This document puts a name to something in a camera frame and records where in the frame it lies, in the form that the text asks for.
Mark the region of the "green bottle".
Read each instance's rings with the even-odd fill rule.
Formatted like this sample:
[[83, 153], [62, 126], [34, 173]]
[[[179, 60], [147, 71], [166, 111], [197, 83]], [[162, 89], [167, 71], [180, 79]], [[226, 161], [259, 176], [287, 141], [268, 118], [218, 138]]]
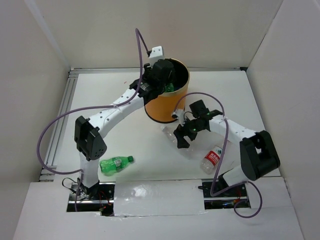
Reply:
[[174, 91], [175, 91], [175, 88], [174, 88], [174, 84], [172, 82], [170, 82], [164, 86], [165, 93], [172, 93]]
[[122, 171], [128, 165], [134, 162], [133, 156], [117, 156], [110, 159], [102, 160], [99, 163], [100, 171], [103, 174], [114, 174]]

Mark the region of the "clear crushed bottle white cap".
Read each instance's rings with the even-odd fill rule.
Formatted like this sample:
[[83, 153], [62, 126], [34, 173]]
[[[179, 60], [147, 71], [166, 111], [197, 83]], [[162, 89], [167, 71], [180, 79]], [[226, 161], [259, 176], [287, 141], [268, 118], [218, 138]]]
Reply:
[[196, 150], [193, 147], [189, 148], [178, 148], [178, 140], [176, 136], [174, 135], [173, 130], [165, 125], [162, 125], [160, 127], [162, 133], [166, 136], [168, 139], [168, 142], [170, 146], [180, 155], [182, 155], [184, 158], [187, 158], [189, 160], [195, 158], [197, 156]]

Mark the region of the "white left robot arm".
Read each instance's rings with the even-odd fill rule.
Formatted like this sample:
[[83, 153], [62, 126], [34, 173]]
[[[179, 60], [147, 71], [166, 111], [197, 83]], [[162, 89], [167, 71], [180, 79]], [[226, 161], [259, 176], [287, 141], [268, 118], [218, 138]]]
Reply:
[[160, 59], [153, 66], [145, 64], [141, 79], [135, 80], [112, 105], [89, 118], [80, 116], [75, 121], [74, 140], [80, 156], [78, 177], [81, 194], [88, 200], [99, 193], [99, 159], [107, 151], [104, 138], [118, 123], [134, 111], [143, 108], [165, 91], [165, 85], [176, 80], [170, 58]]

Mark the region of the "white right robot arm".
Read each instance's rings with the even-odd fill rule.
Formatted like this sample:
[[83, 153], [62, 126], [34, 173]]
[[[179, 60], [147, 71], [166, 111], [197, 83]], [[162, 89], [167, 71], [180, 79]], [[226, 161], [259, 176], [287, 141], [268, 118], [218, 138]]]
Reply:
[[214, 177], [211, 196], [230, 196], [236, 186], [256, 181], [280, 166], [275, 145], [267, 131], [257, 132], [227, 119], [221, 111], [209, 110], [202, 100], [192, 103], [190, 110], [193, 119], [185, 117], [182, 109], [176, 109], [172, 113], [172, 117], [179, 121], [173, 132], [177, 139], [177, 148], [189, 148], [190, 144], [185, 138], [193, 141], [198, 132], [203, 130], [219, 134], [239, 146], [240, 164]]

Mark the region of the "orange cylindrical bin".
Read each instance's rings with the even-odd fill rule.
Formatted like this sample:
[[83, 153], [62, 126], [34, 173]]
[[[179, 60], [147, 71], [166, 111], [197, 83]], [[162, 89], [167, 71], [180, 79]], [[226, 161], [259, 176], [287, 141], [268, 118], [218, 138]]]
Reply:
[[175, 69], [174, 91], [164, 92], [144, 106], [147, 116], [153, 121], [162, 124], [173, 123], [177, 120], [172, 118], [172, 113], [179, 99], [187, 94], [190, 82], [190, 72], [184, 63], [174, 58], [166, 58], [166, 60], [169, 60]]

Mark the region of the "clear bottle red label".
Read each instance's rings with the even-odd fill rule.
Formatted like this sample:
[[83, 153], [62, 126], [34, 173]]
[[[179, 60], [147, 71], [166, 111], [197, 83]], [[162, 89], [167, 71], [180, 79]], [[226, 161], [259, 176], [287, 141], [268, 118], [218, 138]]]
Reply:
[[221, 159], [221, 154], [222, 148], [215, 145], [201, 160], [200, 169], [207, 175], [212, 174]]

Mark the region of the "white taped front panel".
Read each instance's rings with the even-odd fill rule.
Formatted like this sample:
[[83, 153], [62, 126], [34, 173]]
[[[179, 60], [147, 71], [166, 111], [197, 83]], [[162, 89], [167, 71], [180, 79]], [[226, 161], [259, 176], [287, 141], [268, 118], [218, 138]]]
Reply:
[[113, 212], [117, 217], [193, 216], [204, 214], [204, 195], [194, 180], [118, 181]]

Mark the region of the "aluminium frame rail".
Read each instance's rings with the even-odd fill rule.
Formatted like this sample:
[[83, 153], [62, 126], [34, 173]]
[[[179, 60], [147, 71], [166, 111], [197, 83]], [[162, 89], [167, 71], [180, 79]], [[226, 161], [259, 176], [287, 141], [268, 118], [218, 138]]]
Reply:
[[[213, 72], [246, 72], [247, 68], [246, 67], [235, 67], [235, 68], [212, 68], [212, 67], [192, 67], [190, 69], [192, 72], [208, 72], [208, 73], [213, 73]], [[75, 78], [77, 79], [80, 74], [120, 74], [120, 73], [133, 73], [136, 75], [140, 75], [140, 69], [139, 68], [75, 68], [72, 69], [69, 72], [68, 78]], [[42, 165], [42, 170], [41, 173], [44, 174], [45, 172], [47, 173], [52, 173], [55, 175], [72, 175], [72, 174], [77, 174], [81, 173], [81, 169], [76, 169], [73, 171], [58, 171], [54, 169], [54, 165], [48, 164], [50, 161], [50, 151], [51, 149], [49, 148], [47, 150], [47, 156], [43, 159], [40, 154], [40, 146], [41, 142], [45, 136], [45, 133], [49, 130], [49, 128], [54, 125], [54, 131], [56, 132], [58, 129], [58, 123], [63, 122], [65, 118], [68, 117], [68, 115], [77, 113], [80, 111], [86, 111], [86, 110], [95, 110], [95, 109], [114, 109], [115, 107], [113, 105], [98, 105], [98, 106], [87, 106], [87, 107], [81, 107], [81, 108], [76, 108], [70, 111], [66, 111], [62, 113], [61, 115], [57, 116], [55, 119], [53, 119], [48, 125], [44, 128], [44, 130], [41, 132], [38, 142], [36, 145], [36, 154], [39, 163]]]

